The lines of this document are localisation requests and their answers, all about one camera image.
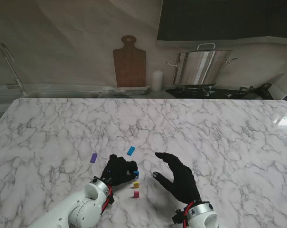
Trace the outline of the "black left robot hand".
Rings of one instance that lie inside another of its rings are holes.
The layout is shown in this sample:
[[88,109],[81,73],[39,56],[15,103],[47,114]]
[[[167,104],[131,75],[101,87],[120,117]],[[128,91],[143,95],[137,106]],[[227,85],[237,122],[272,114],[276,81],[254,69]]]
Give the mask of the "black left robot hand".
[[115,154],[109,156],[109,161],[104,168],[100,180],[110,186],[118,186],[134,180],[135,171],[138,171],[135,161],[126,161],[123,157]]

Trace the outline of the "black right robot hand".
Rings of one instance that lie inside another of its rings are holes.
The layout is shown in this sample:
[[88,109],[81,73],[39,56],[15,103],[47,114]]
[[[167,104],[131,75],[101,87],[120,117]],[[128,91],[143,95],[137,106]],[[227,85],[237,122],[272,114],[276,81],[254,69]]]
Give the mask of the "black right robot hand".
[[152,176],[178,201],[190,204],[201,201],[192,171],[185,166],[175,155],[166,152],[157,152],[155,155],[168,164],[173,173],[173,181],[170,181],[159,172],[153,172]]

